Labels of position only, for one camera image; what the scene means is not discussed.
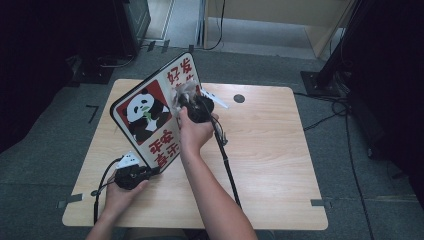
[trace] light wood surface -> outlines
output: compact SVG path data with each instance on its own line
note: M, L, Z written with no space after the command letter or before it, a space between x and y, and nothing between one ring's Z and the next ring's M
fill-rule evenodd
M92 226L94 197L107 165L129 150L128 140L109 115L109 108L139 80L117 80L102 113L72 194L83 201L69 203L63 216L67 226ZM323 230L328 226L325 209L312 206L321 199L308 146L291 89L285 87L203 84L228 105L215 106L229 143L229 157L243 211L255 229ZM234 95L242 94L244 103ZM215 139L202 155L227 192L231 185ZM100 212L104 206L100 198ZM199 211L178 157L136 199L118 226L203 228Z
M205 1L204 39L207 48L208 18L221 18L224 0ZM315 56L319 57L337 29L344 26L354 2L355 0L232 0L225 2L224 18L305 25Z

